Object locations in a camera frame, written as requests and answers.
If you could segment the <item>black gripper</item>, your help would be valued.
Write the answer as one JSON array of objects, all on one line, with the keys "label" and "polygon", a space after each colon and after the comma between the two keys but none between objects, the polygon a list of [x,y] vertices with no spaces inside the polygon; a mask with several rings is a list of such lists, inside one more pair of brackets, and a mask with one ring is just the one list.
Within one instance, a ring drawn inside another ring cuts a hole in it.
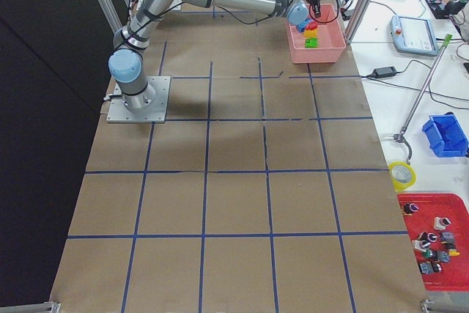
[{"label": "black gripper", "polygon": [[321,17],[320,2],[321,0],[306,0],[309,6],[309,15],[311,18]]}]

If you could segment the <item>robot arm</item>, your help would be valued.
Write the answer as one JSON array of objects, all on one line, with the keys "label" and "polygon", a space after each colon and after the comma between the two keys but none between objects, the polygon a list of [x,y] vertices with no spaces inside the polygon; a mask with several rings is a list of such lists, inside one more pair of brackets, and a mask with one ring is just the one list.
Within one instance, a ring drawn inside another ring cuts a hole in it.
[{"label": "robot arm", "polygon": [[[169,12],[174,0],[144,0],[138,13],[114,36],[114,53],[108,60],[111,75],[121,90],[122,104],[128,111],[142,111],[153,106],[158,89],[151,86],[143,71],[143,52],[157,22]],[[321,14],[321,0],[180,0],[195,7],[212,6],[285,17],[292,25],[305,21],[309,10]]]}]

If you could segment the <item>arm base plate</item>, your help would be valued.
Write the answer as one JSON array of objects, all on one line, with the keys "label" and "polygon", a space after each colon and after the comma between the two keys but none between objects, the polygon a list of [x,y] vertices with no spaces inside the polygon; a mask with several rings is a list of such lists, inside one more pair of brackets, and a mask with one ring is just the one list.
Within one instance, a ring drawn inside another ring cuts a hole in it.
[{"label": "arm base plate", "polygon": [[108,123],[165,122],[171,77],[147,76],[146,79],[146,90],[135,96],[124,95],[116,84],[108,106]]}]

